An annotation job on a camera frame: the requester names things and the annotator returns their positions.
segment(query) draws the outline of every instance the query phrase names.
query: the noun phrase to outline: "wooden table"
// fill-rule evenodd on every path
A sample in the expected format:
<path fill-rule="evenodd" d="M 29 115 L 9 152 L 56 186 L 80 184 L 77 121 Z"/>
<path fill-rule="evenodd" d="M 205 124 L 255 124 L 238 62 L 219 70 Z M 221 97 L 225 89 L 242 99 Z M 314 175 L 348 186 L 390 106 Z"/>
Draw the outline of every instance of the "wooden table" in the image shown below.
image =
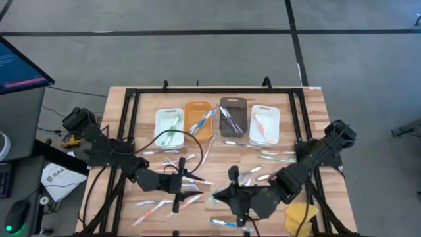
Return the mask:
<path fill-rule="evenodd" d="M 122 112 L 122 105 L 124 100 L 124 93 L 126 87 L 112 87 L 109 92 L 107 104 L 102 121 L 102 127 L 110 126 L 110 137 L 116 137 L 118 124 L 120 122 L 120 115 Z M 310 126 L 312 135 L 314 138 L 321 138 L 324 136 L 323 129 L 329 125 L 330 120 L 326 105 L 324 103 L 323 93 L 320 88 L 303 88 L 305 93 L 305 101 L 307 105 L 307 111 L 309 114 Z M 155 112 L 158 109 L 166 108 L 182 108 L 184 103 L 187 101 L 200 101 L 204 98 L 210 101 L 213 105 L 218 105 L 221 97 L 242 97 L 247 99 L 248 106 L 248 121 L 250 121 L 251 107 L 254 105 L 267 105 L 277 107 L 280 110 L 280 141 L 274 148 L 280 151 L 293 151 L 293 143 L 296 141 L 295 131 L 293 127 L 293 119 L 291 115 L 291 106 L 289 103 L 288 95 L 286 94 L 226 94 L 226 93 L 212 93 L 212 94 L 178 94 L 178 93 L 148 93 L 141 94 L 139 107 L 137 110 L 137 120 L 134 132 L 136 149 L 143 147 L 150 140 L 153 139 L 155 130 Z M 305 137 L 305 130 L 303 124 L 303 118 L 301 116 L 301 110 L 299 106 L 298 98 L 295 98 L 297 105 L 297 112 L 299 114 L 300 128 L 303 137 Z M 132 107 L 133 100 L 130 101 L 129 108 Z M 128 111 L 125 137 L 127 135 L 128 126 L 130 122 L 131 109 Z M 213 116 L 213 131 L 219 135 L 219 116 Z M 205 180 L 211 180 L 219 183 L 217 186 L 199 185 L 199 188 L 204 192 L 202 197 L 186 207 L 186 209 L 180 211 L 169 218 L 166 215 L 171 212 L 171 205 L 165 205 L 152 214 L 148 219 L 143 221 L 141 224 L 129 228 L 129 226 L 140 216 L 142 216 L 147 210 L 154 207 L 154 205 L 145 205 L 138 207 L 137 202 L 141 200 L 162 200 L 169 199 L 173 200 L 174 195 L 167 194 L 165 192 L 153 191 L 153 192 L 142 192 L 141 188 L 137 184 L 126 182 L 123 207 L 120 217 L 120 226 L 118 234 L 122 236 L 133 236 L 133 235 L 144 235 L 144 236 L 171 236 L 173 230 L 179 230 L 181 235 L 225 235 L 225 236 L 242 236 L 243 233 L 236 231 L 232 228 L 224 226 L 216 226 L 211 224 L 210 218 L 220 219 L 223 221 L 235 222 L 235 216 L 231 214 L 230 208 L 224 203 L 213 205 L 209 203 L 208 199 L 212 194 L 212 191 L 221 187 L 228 181 L 228 169 L 232 165 L 238 165 L 240 172 L 245 172 L 253 167 L 264 165 L 264 168 L 260 170 L 253 178 L 263 174 L 270 174 L 276 172 L 282 166 L 287 166 L 289 163 L 281 163 L 277 161 L 269 161 L 266 159 L 259 159 L 257 155 L 260 151 L 236 146 L 230 146 L 222 143 L 224 138 L 217 136 L 214 141 L 208 159 L 206 163 L 200 167 L 195 175 L 204 178 Z M 232 140 L 241 141 L 248 143 L 248 133 L 242 138 L 232 138 Z M 208 147 L 208 142 L 202 142 L 203 149 Z M 185 141 L 185 147 L 183 148 L 181 155 L 196 154 L 195 159 L 187 162 L 187 168 L 192 169 L 199 160 L 199 149 L 195 142 Z M 156 170 L 158 164 L 160 164 L 164 157 L 169 157 L 173 160 L 178 159 L 179 155 L 148 155 L 145 158 L 151 163 L 150 169 Z M 89 173 L 87 180 L 86 192 L 84 201 L 86 198 L 87 191 L 89 190 L 93 179 L 97 176 L 100 168 L 94 168 Z M 98 209 L 102 206 L 105 196 L 105 190 L 107 188 L 107 182 L 109 179 L 109 170 L 107 168 L 104 173 L 98 179 L 93 193 L 90 197 L 87 207 L 87 221 L 90 221 Z M 326 201 L 337 215 L 337 217 L 343 222 L 343 224 L 352 231 L 356 231 L 356 226 L 351 211 L 351 205 L 347 195 L 347 189 L 343 177 L 333 168 L 321 167 L 320 168 L 324 191 L 326 195 Z M 267 182 L 254 182 L 253 184 L 265 185 Z M 305 192 L 301 192 L 295 201 L 305 202 Z M 259 228 L 262 236 L 289 236 L 289 232 L 285 228 L 285 212 L 287 205 L 279 204 L 277 211 L 270 216 L 268 219 L 257 221 L 257 227 Z M 111 231 L 112 218 L 114 217 L 114 204 L 110 209 L 107 231 Z M 321 214 L 318 214 L 320 231 L 323 231 Z M 76 231 L 82 229 L 82 224 L 79 221 L 76 227 Z"/>

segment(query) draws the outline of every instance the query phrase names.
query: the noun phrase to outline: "yellow object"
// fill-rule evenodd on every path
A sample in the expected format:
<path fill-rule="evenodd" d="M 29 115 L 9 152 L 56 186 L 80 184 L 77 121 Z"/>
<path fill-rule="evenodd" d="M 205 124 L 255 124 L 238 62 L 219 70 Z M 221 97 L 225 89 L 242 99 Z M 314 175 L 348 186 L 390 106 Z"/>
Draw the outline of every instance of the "yellow object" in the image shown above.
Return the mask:
<path fill-rule="evenodd" d="M 296 236 L 298 226 L 300 225 L 301 221 L 298 223 L 294 221 L 293 219 L 287 217 L 285 220 L 285 227 L 287 228 L 288 232 Z M 311 231 L 311 222 L 306 221 L 303 226 L 301 227 L 300 233 L 298 233 L 298 236 L 296 237 L 307 237 L 310 234 Z"/>
<path fill-rule="evenodd" d="M 305 216 L 305 208 L 306 203 L 291 203 L 289 207 L 286 209 L 285 214 L 287 218 L 285 220 L 285 227 L 287 228 L 288 232 L 293 234 L 294 236 L 297 233 L 298 227 L 303 221 Z M 311 222 L 309 221 L 313 216 L 315 216 L 318 212 L 318 209 L 313 206 L 309 205 L 309 212 L 307 213 L 306 220 L 301 227 L 298 237 L 305 237 L 310 234 L 311 231 Z"/>

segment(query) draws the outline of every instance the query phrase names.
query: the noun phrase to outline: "black cable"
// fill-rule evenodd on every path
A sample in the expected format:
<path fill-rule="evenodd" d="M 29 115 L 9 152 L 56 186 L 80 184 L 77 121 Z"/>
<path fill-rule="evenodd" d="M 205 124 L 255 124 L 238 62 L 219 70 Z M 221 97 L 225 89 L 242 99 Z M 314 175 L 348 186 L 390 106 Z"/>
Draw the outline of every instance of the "black cable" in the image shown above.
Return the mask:
<path fill-rule="evenodd" d="M 60 90 L 62 92 L 70 92 L 70 93 L 77 93 L 77 94 L 80 94 L 80 95 L 91 95 L 91 96 L 96 96 L 96 97 L 107 98 L 106 95 L 97 95 L 97 94 L 92 94 L 92 93 L 76 92 L 76 91 L 72 91 L 72 90 L 66 90 L 66 89 L 56 88 L 56 87 L 53 87 L 53 86 L 47 86 L 47 88 L 51 88 L 51 89 L 54 89 L 54 90 Z"/>
<path fill-rule="evenodd" d="M 166 169 L 167 167 L 173 167 L 174 169 L 176 169 L 176 171 L 177 171 L 177 172 L 179 172 L 179 171 L 178 171 L 178 168 L 177 168 L 177 167 L 175 167 L 174 165 L 166 165 L 166 166 L 164 167 L 164 174 L 165 174 L 165 169 Z"/>
<path fill-rule="evenodd" d="M 310 171 L 310 177 L 308 177 L 308 181 L 311 183 L 312 182 L 312 176 L 313 176 L 313 172 L 314 172 L 314 169 L 312 168 L 311 169 L 311 171 Z M 295 237 L 297 237 L 298 236 L 298 234 L 300 233 L 300 230 L 301 230 L 301 228 L 303 227 L 303 225 L 304 225 L 304 223 L 305 223 L 305 221 L 306 221 L 306 219 L 307 219 L 307 215 L 309 214 L 309 207 L 310 207 L 310 198 L 311 198 L 311 188 L 309 188 L 310 187 L 310 184 L 309 185 L 307 185 L 307 187 L 306 187 L 306 193 L 307 193 L 307 197 L 306 197 L 306 205 L 305 205 L 305 213 L 304 213 L 304 218 L 303 218 L 303 220 L 301 221 L 301 223 L 300 223 L 300 225 L 298 226 L 298 229 L 297 229 L 297 231 L 296 231 L 296 233 L 295 233 Z"/>
<path fill-rule="evenodd" d="M 47 206 L 48 210 L 46 210 L 46 211 L 43 212 L 44 215 L 48 215 L 48 214 L 52 214 L 52 213 L 58 213 L 60 211 L 60 209 L 61 209 L 62 202 L 54 203 L 54 204 L 48 203 L 46 206 Z"/>
<path fill-rule="evenodd" d="M 67 185 L 65 185 L 65 186 L 61 186 L 61 185 L 54 185 L 54 184 L 52 184 L 52 185 L 47 185 L 47 186 L 44 186 L 44 188 L 46 188 L 46 187 L 60 187 L 60 188 L 67 188 L 67 187 L 69 187 L 69 186 L 71 186 L 71 185 L 79 185 L 79 184 L 81 184 L 81 183 L 83 183 L 83 182 L 80 182 L 80 183 L 71 183 L 71 184 L 67 184 Z M 25 198 L 25 200 L 28 200 L 28 198 L 30 197 L 30 196 L 32 196 L 32 194 L 34 194 L 34 193 L 36 193 L 36 192 L 38 192 L 39 191 L 39 188 L 38 189 L 36 189 L 36 190 L 34 190 L 33 192 L 31 192 L 29 195 L 28 195 L 28 197 L 26 197 Z"/>
<path fill-rule="evenodd" d="M 399 129 L 401 132 L 403 132 L 403 133 L 405 133 L 405 134 L 409 134 L 409 135 L 411 135 L 411 136 L 414 136 L 414 137 L 417 137 L 417 138 L 421 138 L 421 136 L 418 136 L 418 135 L 416 135 L 416 134 L 413 134 L 413 133 L 410 133 L 410 132 L 408 132 L 408 131 L 404 131 L 404 130 L 402 130 L 402 128 L 400 128 Z"/>
<path fill-rule="evenodd" d="M 102 172 L 104 172 L 106 167 L 103 167 L 97 174 L 97 176 L 93 179 L 92 185 L 89 188 L 89 192 L 87 193 L 86 196 L 86 200 L 85 200 L 85 206 L 84 206 L 84 213 L 82 214 L 82 223 L 86 223 L 86 210 L 87 210 L 87 203 L 89 201 L 89 197 L 91 196 L 92 193 L 92 189 L 94 187 L 94 185 L 97 183 L 97 180 L 99 178 L 99 176 L 101 175 Z"/>
<path fill-rule="evenodd" d="M 63 117 L 63 118 L 65 118 L 65 117 L 66 117 L 66 116 L 64 116 L 64 115 L 60 114 L 59 112 L 55 111 L 54 109 L 47 108 L 47 107 L 45 107 L 44 105 L 42 105 L 42 107 L 43 107 L 44 109 L 48 110 L 48 111 L 52 111 L 52 112 L 56 113 L 56 114 L 57 114 L 58 116 L 60 116 L 60 117 Z"/>
<path fill-rule="evenodd" d="M 82 226 L 86 228 L 86 223 L 80 218 L 80 213 L 78 213 L 78 220 L 82 223 Z"/>
<path fill-rule="evenodd" d="M 160 136 L 162 136 L 164 133 L 166 133 L 166 132 L 181 132 L 181 133 L 183 133 L 183 134 L 187 134 L 188 136 L 190 136 L 190 137 L 192 137 L 195 141 L 196 141 L 196 143 L 197 143 L 197 145 L 199 146 L 199 149 L 200 149 L 200 154 L 201 154 L 201 157 L 200 157 L 200 161 L 199 161 L 199 163 L 197 164 L 197 166 L 190 172 L 190 174 L 193 174 L 199 167 L 200 167 L 200 165 L 201 165 L 201 163 L 202 163 L 202 161 L 203 161 L 203 149 L 202 149 L 202 146 L 200 145 L 200 142 L 197 140 L 197 138 L 195 137 L 195 136 L 193 136 L 193 135 L 191 135 L 190 133 L 188 133 L 188 132 L 184 132 L 184 131 L 180 131 L 180 130 L 173 130 L 173 129 L 169 129 L 169 130 L 165 130 L 165 131 L 163 131 L 163 132 L 161 132 L 160 134 L 158 134 L 158 136 L 156 136 L 156 137 L 154 137 L 146 146 L 144 146 L 144 147 L 142 147 L 141 149 L 139 149 L 139 150 L 137 150 L 137 151 L 135 151 L 135 152 L 131 152 L 131 153 L 122 153 L 122 152 L 118 152 L 118 151 L 115 151 L 112 147 L 111 147 L 111 145 L 110 145 L 110 143 L 108 142 L 108 140 L 107 140 L 107 143 L 108 143 L 108 147 L 111 149 L 111 151 L 113 152 L 113 153 L 115 153 L 115 154 L 117 154 L 117 155 L 125 155 L 125 156 L 130 156 L 130 155 L 135 155 L 136 153 L 139 153 L 139 152 L 142 152 L 144 149 L 146 149 L 146 148 L 148 148 L 150 145 L 152 145 L 152 143 L 156 140 L 156 139 L 158 139 Z"/>

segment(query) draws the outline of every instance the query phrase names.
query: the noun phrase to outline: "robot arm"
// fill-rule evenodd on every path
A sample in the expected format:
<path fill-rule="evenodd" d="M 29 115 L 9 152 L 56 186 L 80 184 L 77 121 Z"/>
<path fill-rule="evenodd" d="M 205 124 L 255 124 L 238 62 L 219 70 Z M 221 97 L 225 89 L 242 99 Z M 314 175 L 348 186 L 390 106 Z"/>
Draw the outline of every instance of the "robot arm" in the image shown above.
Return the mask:
<path fill-rule="evenodd" d="M 233 166 L 228 171 L 232 183 L 215 193 L 214 198 L 230 206 L 232 213 L 237 215 L 239 227 L 245 225 L 250 208 L 258 217 L 268 218 L 281 201 L 288 204 L 297 197 L 311 171 L 325 158 L 336 157 L 342 149 L 352 147 L 357 135 L 341 120 L 331 123 L 324 131 L 326 135 L 322 139 L 310 141 L 296 151 L 297 157 L 301 158 L 299 162 L 282 167 L 270 178 L 268 186 L 240 186 L 238 167 Z"/>
<path fill-rule="evenodd" d="M 108 138 L 97 127 L 95 115 L 81 108 L 73 111 L 63 120 L 63 127 L 73 135 L 82 137 L 92 143 L 92 149 L 86 153 L 96 156 L 98 159 L 107 160 L 110 165 L 116 165 L 122 169 L 132 183 L 137 182 L 144 192 L 160 190 L 169 194 L 176 194 L 173 212 L 178 212 L 178 202 L 185 198 L 201 194 L 201 192 L 181 192 L 182 178 L 186 176 L 196 180 L 203 180 L 190 174 L 184 165 L 186 160 L 180 158 L 177 174 L 159 174 L 150 169 L 149 162 L 143 157 L 134 155 L 134 142 Z"/>

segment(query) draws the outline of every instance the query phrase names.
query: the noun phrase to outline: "computer screen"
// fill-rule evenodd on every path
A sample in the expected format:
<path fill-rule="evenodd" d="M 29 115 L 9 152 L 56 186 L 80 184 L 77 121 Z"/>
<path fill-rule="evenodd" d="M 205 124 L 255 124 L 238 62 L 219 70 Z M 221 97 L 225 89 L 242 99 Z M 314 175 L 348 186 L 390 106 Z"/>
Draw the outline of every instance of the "computer screen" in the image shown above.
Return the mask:
<path fill-rule="evenodd" d="M 53 83 L 44 71 L 0 37 L 0 95 Z"/>

